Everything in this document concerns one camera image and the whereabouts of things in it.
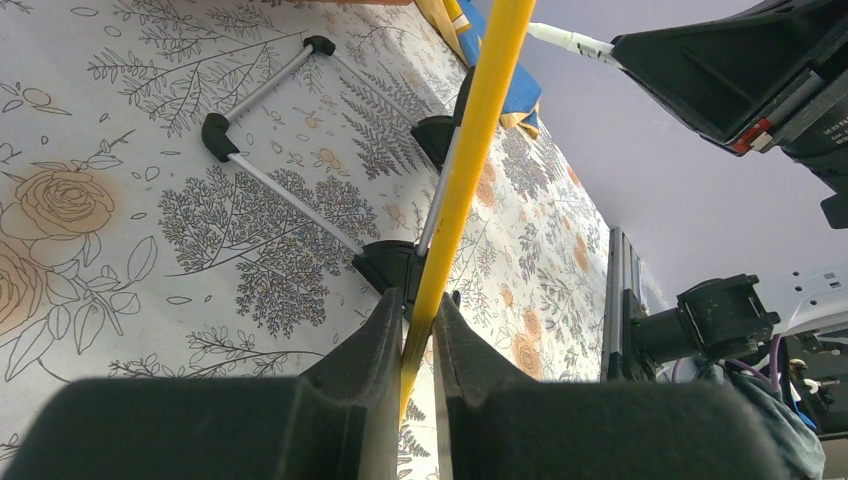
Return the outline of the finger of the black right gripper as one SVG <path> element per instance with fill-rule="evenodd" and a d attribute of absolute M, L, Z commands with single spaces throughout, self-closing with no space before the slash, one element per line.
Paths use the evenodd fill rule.
<path fill-rule="evenodd" d="M 844 1 L 762 1 L 719 20 L 621 34 L 611 56 L 702 138 L 742 145 L 831 83 L 846 42 Z"/>

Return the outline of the yellow framed whiteboard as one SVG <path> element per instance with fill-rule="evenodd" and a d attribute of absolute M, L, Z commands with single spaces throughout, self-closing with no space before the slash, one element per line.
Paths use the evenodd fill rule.
<path fill-rule="evenodd" d="M 437 218 L 425 262 L 400 365 L 399 417 L 405 417 L 428 338 L 439 311 L 453 260 L 465 228 L 476 188 L 498 125 L 500 102 L 483 93 L 482 75 L 475 72 L 456 137 L 454 165 L 448 177 L 442 208 Z"/>

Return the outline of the green white marker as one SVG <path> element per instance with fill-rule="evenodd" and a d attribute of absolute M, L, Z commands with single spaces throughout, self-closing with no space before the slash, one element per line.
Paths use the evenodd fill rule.
<path fill-rule="evenodd" d="M 536 22 L 528 24 L 527 33 L 535 39 L 555 45 L 568 52 L 600 61 L 619 70 L 624 69 L 612 56 L 614 46 L 611 43 Z"/>

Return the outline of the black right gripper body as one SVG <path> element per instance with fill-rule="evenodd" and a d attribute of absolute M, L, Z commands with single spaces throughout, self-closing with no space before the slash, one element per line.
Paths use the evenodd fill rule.
<path fill-rule="evenodd" d="M 847 44 L 804 66 L 731 144 L 742 156 L 779 147 L 793 159 L 847 147 Z"/>

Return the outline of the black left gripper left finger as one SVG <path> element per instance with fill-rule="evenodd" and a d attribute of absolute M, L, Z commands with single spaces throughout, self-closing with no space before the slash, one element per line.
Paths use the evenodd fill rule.
<path fill-rule="evenodd" d="M 8 479 L 392 479 L 401 294 L 296 376 L 86 379 L 60 390 Z"/>

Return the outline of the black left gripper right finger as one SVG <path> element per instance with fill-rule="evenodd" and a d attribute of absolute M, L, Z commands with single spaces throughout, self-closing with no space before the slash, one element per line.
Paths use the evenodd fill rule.
<path fill-rule="evenodd" d="M 738 393 L 689 384 L 540 382 L 481 338 L 450 296 L 434 320 L 445 479 L 785 479 Z"/>

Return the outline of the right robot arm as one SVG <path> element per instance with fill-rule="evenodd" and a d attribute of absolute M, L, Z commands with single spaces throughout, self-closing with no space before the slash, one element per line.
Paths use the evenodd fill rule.
<path fill-rule="evenodd" d="M 764 1 L 706 23 L 617 36 L 599 52 L 665 110 L 722 150 L 741 157 L 777 149 L 829 189 L 821 209 L 847 226 L 847 5 Z M 620 229 L 610 235 L 603 328 L 603 380 L 653 381 L 661 367 L 701 356 L 745 368 L 816 433 L 824 428 L 789 374 L 785 341 L 822 351 L 819 335 L 847 326 L 847 268 L 739 274 L 681 293 L 674 307 L 639 311 L 637 258 Z"/>

